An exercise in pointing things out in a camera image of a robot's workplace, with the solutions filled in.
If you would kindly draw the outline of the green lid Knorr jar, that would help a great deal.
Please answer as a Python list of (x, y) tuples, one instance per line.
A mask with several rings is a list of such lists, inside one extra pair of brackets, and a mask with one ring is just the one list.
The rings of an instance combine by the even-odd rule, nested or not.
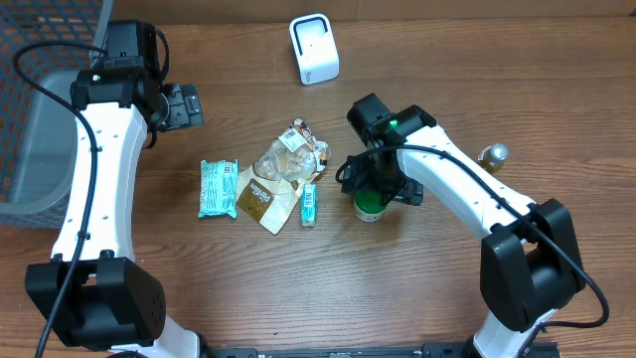
[(354, 195), (353, 209), (359, 220), (372, 223), (382, 217), (387, 206), (382, 204), (379, 192), (357, 191)]

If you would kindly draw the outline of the small Kleenex tissue pack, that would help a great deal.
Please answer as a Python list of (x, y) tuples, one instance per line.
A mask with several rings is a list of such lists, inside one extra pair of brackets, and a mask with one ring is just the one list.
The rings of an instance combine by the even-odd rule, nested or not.
[(301, 225), (303, 227), (315, 227), (317, 223), (317, 186), (313, 183), (306, 184), (301, 196)]

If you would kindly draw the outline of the teal wet wipes pack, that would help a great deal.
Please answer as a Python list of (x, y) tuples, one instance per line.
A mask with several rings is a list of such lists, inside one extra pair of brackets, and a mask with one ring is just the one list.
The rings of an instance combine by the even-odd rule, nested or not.
[(227, 215), (235, 219), (239, 163), (202, 160), (199, 218)]

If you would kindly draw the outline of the yellow dish soap bottle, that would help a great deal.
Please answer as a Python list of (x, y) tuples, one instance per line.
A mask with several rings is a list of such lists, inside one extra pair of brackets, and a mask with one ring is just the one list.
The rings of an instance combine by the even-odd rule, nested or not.
[(490, 174), (498, 172), (509, 157), (509, 149), (503, 143), (484, 148), (477, 157), (478, 164)]

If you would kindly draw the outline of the brown Panfree bread bag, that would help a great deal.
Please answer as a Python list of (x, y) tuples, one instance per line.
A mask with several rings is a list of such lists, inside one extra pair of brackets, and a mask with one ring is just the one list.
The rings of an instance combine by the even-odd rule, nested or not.
[(322, 173), (329, 145), (295, 118), (259, 160), (238, 175), (237, 206), (276, 235), (288, 221), (304, 186)]

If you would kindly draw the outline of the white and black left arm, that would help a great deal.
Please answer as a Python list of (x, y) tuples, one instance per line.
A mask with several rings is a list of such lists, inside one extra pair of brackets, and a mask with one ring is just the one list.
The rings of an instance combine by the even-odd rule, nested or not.
[(77, 123), (67, 213), (51, 257), (27, 269), (25, 288), (46, 334), (113, 357), (207, 357), (205, 338), (167, 313), (160, 281), (135, 260), (131, 212), (138, 159), (161, 132), (200, 125), (191, 85), (170, 84), (163, 33), (112, 21), (95, 64), (64, 107)]

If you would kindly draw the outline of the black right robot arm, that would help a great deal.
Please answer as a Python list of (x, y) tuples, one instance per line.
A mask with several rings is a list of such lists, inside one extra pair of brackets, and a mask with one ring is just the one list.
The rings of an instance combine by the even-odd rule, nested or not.
[(517, 193), (465, 155), (417, 105), (390, 111), (373, 93), (347, 119), (367, 148), (337, 172), (362, 221), (380, 218), (391, 201), (418, 206), (433, 193), (479, 241), (480, 291), (490, 312), (461, 343), (426, 343), (425, 357), (557, 357), (535, 338), (582, 291), (585, 281), (569, 211)]

